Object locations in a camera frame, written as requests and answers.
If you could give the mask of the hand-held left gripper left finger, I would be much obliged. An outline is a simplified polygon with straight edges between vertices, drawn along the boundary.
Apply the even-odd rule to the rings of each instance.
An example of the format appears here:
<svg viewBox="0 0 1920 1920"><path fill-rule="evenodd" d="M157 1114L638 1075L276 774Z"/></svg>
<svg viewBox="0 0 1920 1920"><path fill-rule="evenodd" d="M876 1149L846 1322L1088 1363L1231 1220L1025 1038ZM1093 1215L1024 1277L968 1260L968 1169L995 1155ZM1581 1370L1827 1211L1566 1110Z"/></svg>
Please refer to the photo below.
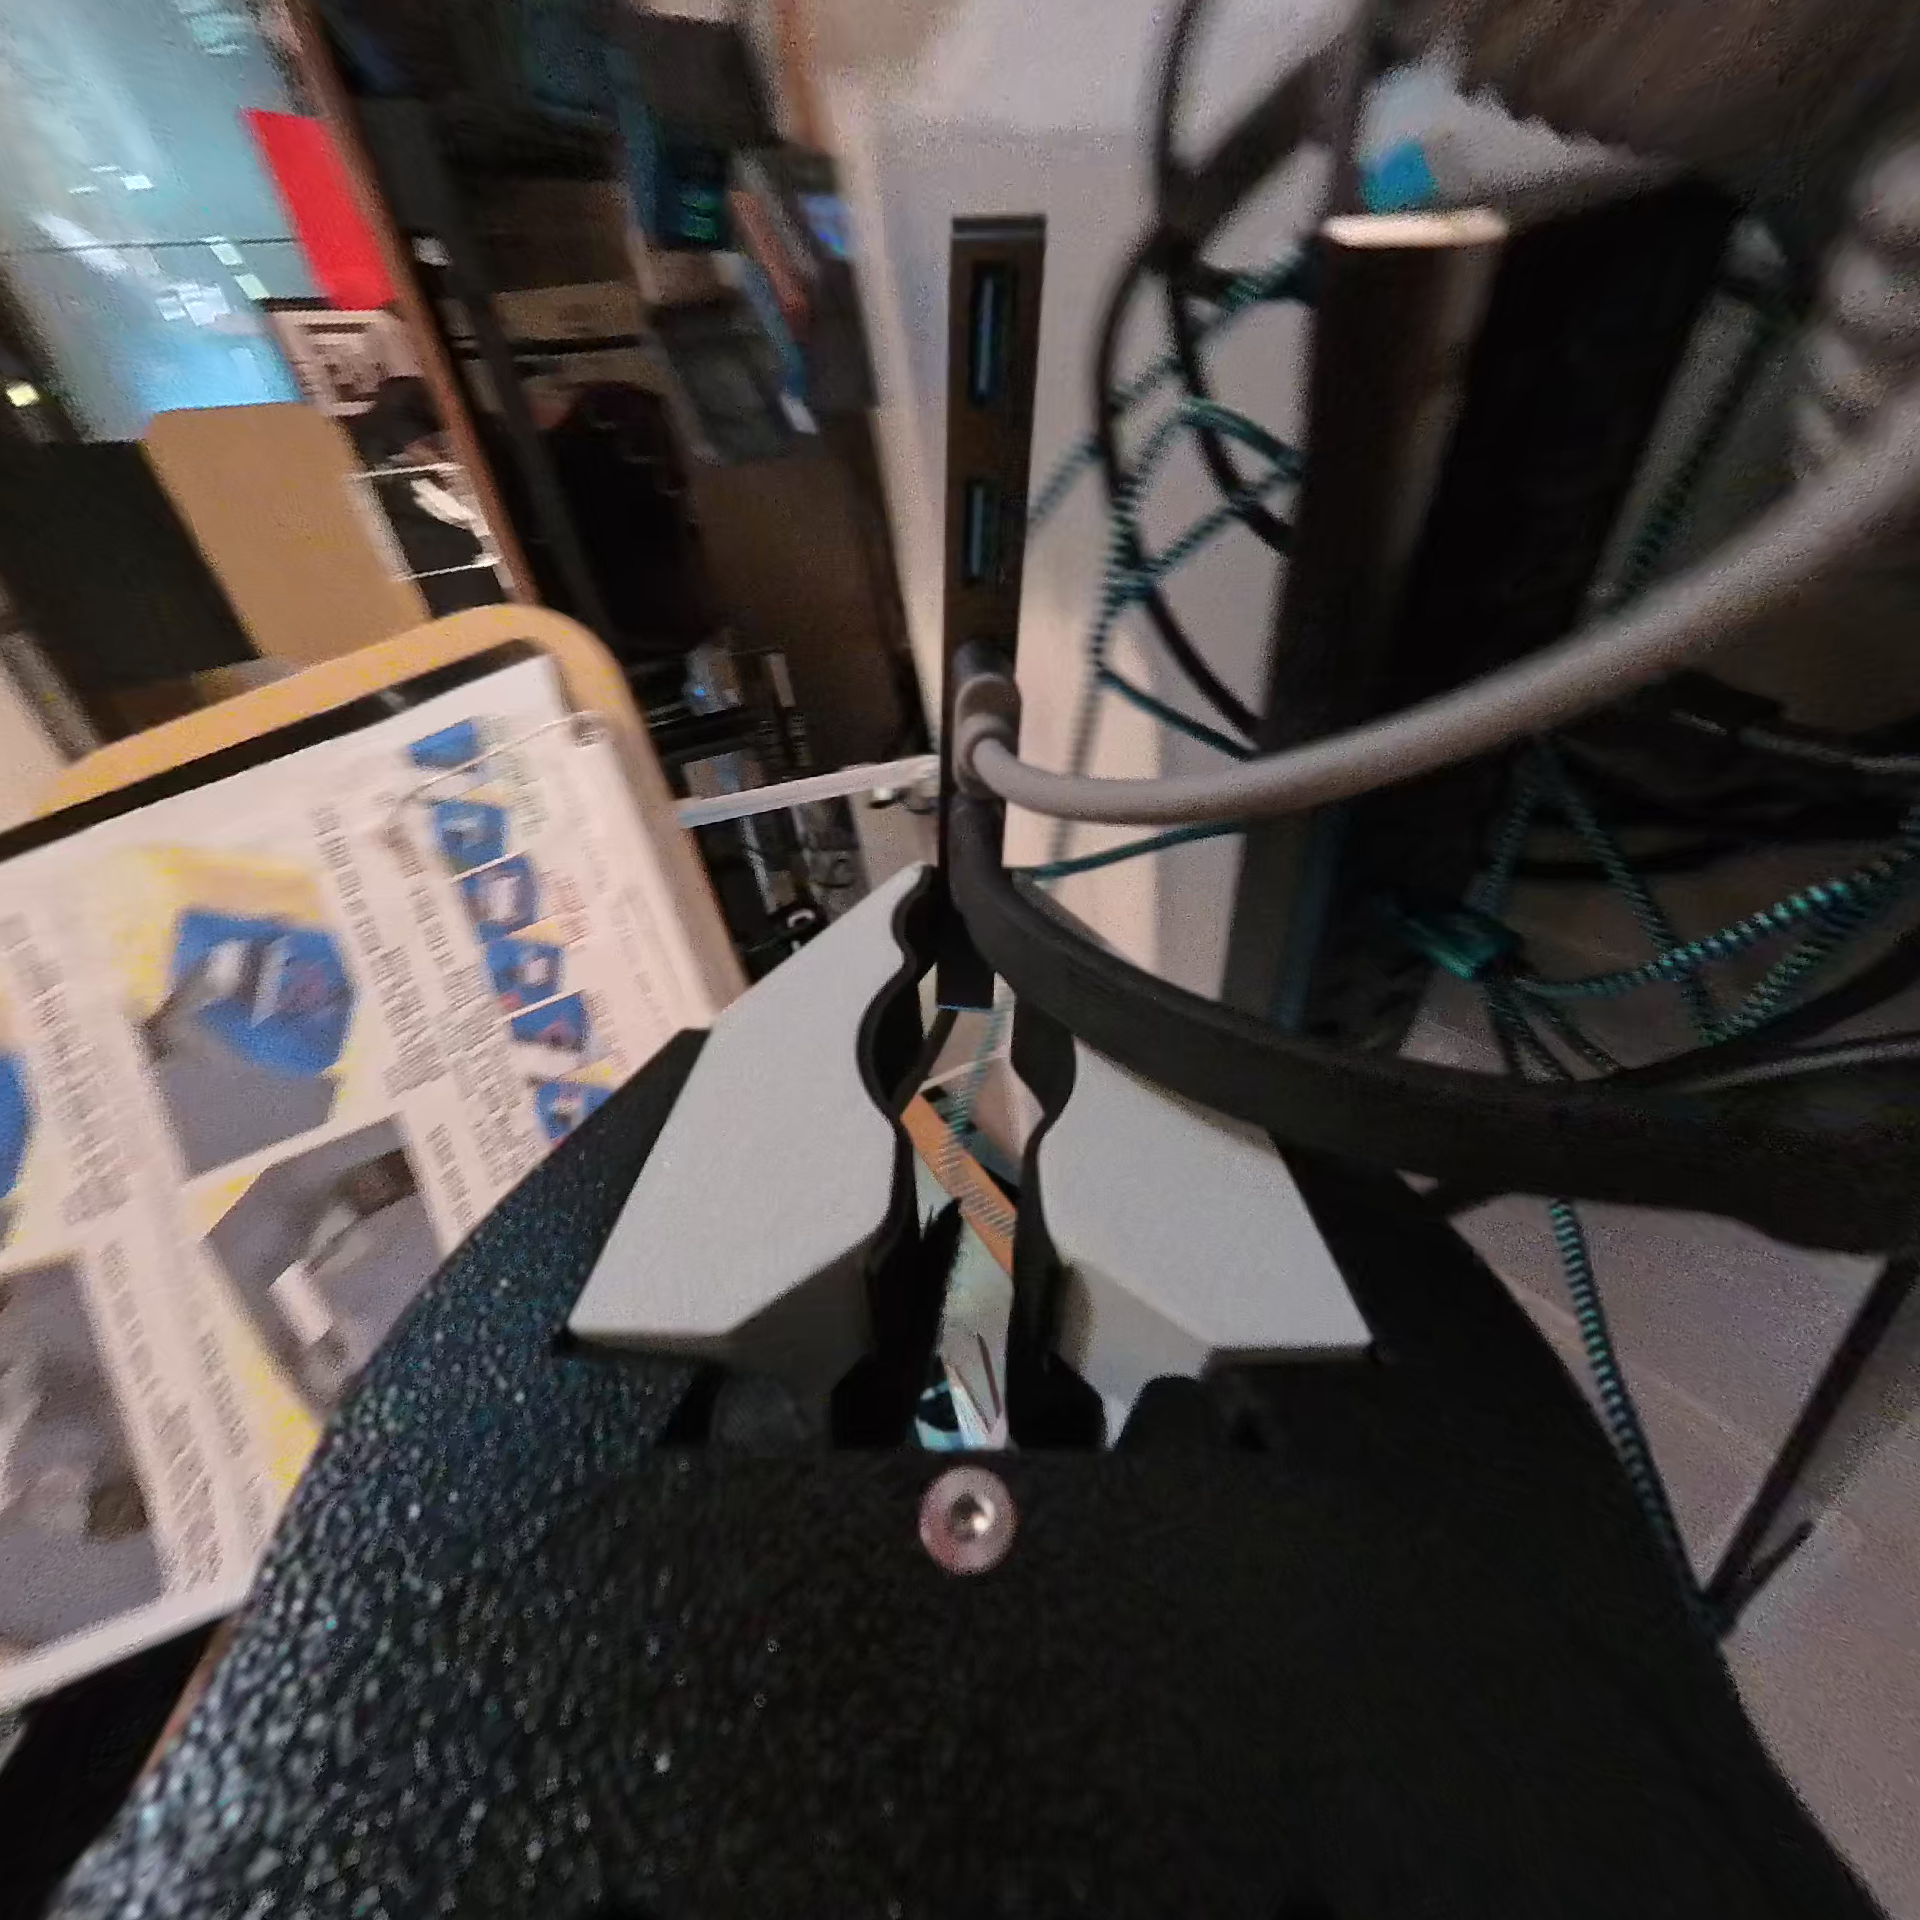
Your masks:
<svg viewBox="0 0 1920 1920"><path fill-rule="evenodd" d="M843 1445L911 1436L944 1309L905 1110L937 1055L937 868L903 868L701 1036L589 1270L593 1352L771 1382Z"/></svg>

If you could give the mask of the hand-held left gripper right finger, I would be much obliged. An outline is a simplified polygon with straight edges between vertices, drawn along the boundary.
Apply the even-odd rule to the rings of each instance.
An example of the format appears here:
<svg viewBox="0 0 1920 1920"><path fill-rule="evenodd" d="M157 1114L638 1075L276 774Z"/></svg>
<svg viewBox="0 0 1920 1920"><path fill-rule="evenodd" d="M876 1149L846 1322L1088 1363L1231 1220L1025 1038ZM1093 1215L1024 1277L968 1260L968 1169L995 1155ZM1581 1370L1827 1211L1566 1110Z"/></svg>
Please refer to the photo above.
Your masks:
<svg viewBox="0 0 1920 1920"><path fill-rule="evenodd" d="M1351 1363L1372 1332L1279 1149L1024 1008L1011 1436L1097 1445L1152 1382Z"/></svg>

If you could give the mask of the white board stand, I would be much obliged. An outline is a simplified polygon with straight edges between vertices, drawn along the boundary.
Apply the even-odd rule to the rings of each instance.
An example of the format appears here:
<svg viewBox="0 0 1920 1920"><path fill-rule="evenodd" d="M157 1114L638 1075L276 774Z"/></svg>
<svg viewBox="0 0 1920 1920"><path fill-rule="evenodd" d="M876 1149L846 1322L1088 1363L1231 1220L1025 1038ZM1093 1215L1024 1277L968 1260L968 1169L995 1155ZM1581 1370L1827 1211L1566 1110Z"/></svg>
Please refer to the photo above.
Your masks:
<svg viewBox="0 0 1920 1920"><path fill-rule="evenodd" d="M848 800L862 792L903 792L920 791L928 780L942 777L937 754L911 754L892 760L862 760L853 766L725 791L710 798L687 798L674 802L674 815L684 828L705 828L736 819L754 819L760 814L785 814L793 807Z"/></svg>

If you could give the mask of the tan board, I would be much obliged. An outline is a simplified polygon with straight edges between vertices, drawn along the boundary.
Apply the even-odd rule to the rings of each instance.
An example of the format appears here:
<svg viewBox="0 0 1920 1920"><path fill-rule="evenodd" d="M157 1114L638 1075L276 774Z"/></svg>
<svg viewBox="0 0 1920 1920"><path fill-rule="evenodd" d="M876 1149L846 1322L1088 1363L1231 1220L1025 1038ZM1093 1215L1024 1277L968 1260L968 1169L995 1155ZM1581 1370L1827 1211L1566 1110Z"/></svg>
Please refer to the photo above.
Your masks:
<svg viewBox="0 0 1920 1920"><path fill-rule="evenodd" d="M367 468L312 405L157 411L142 452L258 656L304 671L427 625Z"/></svg>

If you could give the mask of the framed marker tag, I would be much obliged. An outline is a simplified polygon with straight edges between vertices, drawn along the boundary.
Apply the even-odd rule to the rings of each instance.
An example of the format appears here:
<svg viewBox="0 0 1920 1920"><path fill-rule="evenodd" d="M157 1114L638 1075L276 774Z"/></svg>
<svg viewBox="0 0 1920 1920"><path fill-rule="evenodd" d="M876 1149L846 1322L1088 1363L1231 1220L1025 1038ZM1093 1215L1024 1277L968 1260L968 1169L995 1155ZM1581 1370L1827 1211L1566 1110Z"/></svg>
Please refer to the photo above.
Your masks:
<svg viewBox="0 0 1920 1920"><path fill-rule="evenodd" d="M263 321L304 402L329 419L367 416L389 383L421 377L413 333L389 311L265 299Z"/></svg>

